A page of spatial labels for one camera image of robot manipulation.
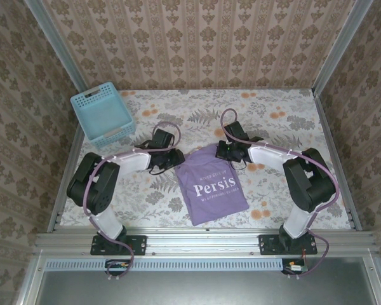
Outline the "purple t-shirt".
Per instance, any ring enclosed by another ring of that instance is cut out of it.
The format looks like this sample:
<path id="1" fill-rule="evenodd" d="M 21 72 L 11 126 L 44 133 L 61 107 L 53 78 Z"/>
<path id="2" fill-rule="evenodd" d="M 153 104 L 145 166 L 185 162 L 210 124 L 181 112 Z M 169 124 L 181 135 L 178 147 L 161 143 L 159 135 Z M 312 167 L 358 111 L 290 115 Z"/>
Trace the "purple t-shirt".
<path id="1" fill-rule="evenodd" d="M 249 209 L 235 169 L 216 151 L 216 144 L 202 147 L 175 167 L 193 226 Z"/>

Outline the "light blue plastic basket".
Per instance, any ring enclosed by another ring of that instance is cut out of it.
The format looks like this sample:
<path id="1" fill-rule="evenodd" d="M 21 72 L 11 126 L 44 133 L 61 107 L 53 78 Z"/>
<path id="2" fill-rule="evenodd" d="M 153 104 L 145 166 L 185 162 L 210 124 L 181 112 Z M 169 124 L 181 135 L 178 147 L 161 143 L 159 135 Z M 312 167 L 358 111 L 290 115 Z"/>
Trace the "light blue plastic basket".
<path id="1" fill-rule="evenodd" d="M 70 102 L 84 134 L 97 148 L 135 133 L 135 120 L 111 82 L 74 95 Z"/>

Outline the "aluminium table side rail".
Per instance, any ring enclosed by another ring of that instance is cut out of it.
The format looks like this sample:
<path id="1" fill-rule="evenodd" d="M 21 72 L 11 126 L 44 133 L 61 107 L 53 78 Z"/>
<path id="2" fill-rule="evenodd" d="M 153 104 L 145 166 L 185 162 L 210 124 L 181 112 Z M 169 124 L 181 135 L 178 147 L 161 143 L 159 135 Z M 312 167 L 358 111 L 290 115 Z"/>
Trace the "aluminium table side rail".
<path id="1" fill-rule="evenodd" d="M 67 201 L 67 187 L 75 172 L 76 164 L 81 152 L 84 137 L 85 135 L 83 129 L 81 128 L 81 125 L 78 123 L 74 139 L 70 148 L 69 157 L 67 159 L 65 170 L 63 172 L 62 180 L 58 189 L 55 204 L 53 206 L 53 211 L 51 213 L 51 217 L 48 223 L 48 228 L 46 230 L 47 233 L 54 232 L 57 224 L 60 222 L 60 219 L 62 218 L 64 207 Z"/>
<path id="2" fill-rule="evenodd" d="M 351 227 L 356 231 L 362 231 L 362 225 L 359 220 L 358 213 L 356 211 L 355 204 L 352 199 L 352 195 L 347 183 L 347 179 L 345 178 L 344 170 L 342 168 L 342 164 L 340 162 L 340 158 L 338 156 L 338 152 L 333 140 L 333 136 L 331 134 L 331 130 L 326 119 L 326 115 L 324 113 L 320 98 L 315 95 L 314 96 L 315 105 L 317 108 L 317 112 L 319 114 L 320 123 L 322 125 L 324 131 L 324 137 L 328 146 L 328 150 L 331 156 L 331 162 L 333 163 L 333 168 L 336 174 L 336 178 L 339 183 L 340 193 L 342 200 L 345 205 L 346 213 L 349 218 L 349 222 L 351 223 Z"/>

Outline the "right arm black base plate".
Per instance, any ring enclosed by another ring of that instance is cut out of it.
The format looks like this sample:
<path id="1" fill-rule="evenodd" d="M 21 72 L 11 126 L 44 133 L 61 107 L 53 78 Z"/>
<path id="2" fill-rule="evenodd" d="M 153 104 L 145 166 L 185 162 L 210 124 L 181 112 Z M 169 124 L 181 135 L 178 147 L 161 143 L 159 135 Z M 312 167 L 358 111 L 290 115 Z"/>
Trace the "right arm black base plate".
<path id="1" fill-rule="evenodd" d="M 288 235 L 261 234 L 258 236 L 261 255 L 314 255 L 318 253 L 315 238 L 311 234 L 292 239 Z"/>

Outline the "aluminium frame post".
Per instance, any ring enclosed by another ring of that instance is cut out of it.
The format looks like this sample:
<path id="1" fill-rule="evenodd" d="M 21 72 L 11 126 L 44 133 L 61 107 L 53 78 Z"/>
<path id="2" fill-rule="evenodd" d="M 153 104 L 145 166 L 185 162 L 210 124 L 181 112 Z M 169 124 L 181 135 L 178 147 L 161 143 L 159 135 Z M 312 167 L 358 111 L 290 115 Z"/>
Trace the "aluminium frame post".
<path id="1" fill-rule="evenodd" d="M 55 53 L 60 59 L 64 69 L 67 71 L 71 81 L 74 83 L 78 92 L 84 92 L 89 89 L 82 74 L 79 72 L 77 65 L 70 54 L 66 43 L 63 41 L 55 24 L 50 18 L 44 4 L 41 0 L 25 0 L 27 6 L 31 10 L 34 18 L 37 20 L 47 40 L 50 42 Z"/>
<path id="2" fill-rule="evenodd" d="M 373 0 L 356 0 L 354 3 L 312 86 L 315 97 L 320 96 L 325 88 L 372 3 Z"/>

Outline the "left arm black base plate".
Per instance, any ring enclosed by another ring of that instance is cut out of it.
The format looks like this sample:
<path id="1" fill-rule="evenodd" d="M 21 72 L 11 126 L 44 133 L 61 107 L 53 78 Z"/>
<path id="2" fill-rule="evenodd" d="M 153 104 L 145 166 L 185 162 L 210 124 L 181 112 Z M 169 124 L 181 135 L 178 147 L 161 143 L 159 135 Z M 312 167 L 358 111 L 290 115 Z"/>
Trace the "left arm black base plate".
<path id="1" fill-rule="evenodd" d="M 126 235 L 121 243 L 127 244 L 134 255 L 145 255 L 147 248 L 147 237 L 145 235 Z M 108 241 L 103 236 L 97 234 L 93 237 L 91 242 L 91 255 L 130 255 L 130 251 L 115 242 Z"/>

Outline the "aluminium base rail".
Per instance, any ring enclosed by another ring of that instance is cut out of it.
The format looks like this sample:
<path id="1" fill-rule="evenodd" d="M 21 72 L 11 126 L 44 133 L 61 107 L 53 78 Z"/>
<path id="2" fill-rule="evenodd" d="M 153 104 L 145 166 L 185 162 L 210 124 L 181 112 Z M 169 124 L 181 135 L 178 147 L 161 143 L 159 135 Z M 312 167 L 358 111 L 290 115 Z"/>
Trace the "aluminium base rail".
<path id="1" fill-rule="evenodd" d="M 205 229 L 205 228 L 152 228 L 131 227 L 129 235 L 147 237 L 148 257 L 249 257 L 259 256 L 258 237 L 276 234 L 276 229 Z M 316 230 L 317 250 L 329 244 L 330 257 L 362 257 L 376 254 L 378 247 L 373 235 L 353 229 Z M 57 257 L 83 257 L 89 255 L 95 230 L 88 226 L 58 227 L 52 233 L 37 236 L 34 254 Z"/>

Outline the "grey metal panel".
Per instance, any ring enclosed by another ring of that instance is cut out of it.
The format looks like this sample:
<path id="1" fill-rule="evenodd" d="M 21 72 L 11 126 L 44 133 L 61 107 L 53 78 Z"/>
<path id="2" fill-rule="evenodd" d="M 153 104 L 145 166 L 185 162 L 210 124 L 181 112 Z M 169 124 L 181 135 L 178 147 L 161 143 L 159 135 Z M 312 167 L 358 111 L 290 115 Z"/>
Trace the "grey metal panel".
<path id="1" fill-rule="evenodd" d="M 44 274 L 36 305 L 376 305 L 359 259 L 326 259 L 310 275 L 279 271 Z"/>

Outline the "small connector board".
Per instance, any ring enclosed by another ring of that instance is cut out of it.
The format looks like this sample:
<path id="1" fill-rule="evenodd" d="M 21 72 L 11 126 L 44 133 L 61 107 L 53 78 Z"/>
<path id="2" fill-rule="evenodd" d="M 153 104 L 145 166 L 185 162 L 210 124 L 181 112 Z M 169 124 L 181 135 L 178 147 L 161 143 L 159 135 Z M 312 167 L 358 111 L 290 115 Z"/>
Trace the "small connector board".
<path id="1" fill-rule="evenodd" d="M 130 260 L 106 260 L 105 273 L 109 276 L 121 276 L 130 266 Z"/>
<path id="2" fill-rule="evenodd" d="M 300 275 L 308 271 L 304 259 L 283 259 L 282 265 L 282 273 L 286 275 Z"/>

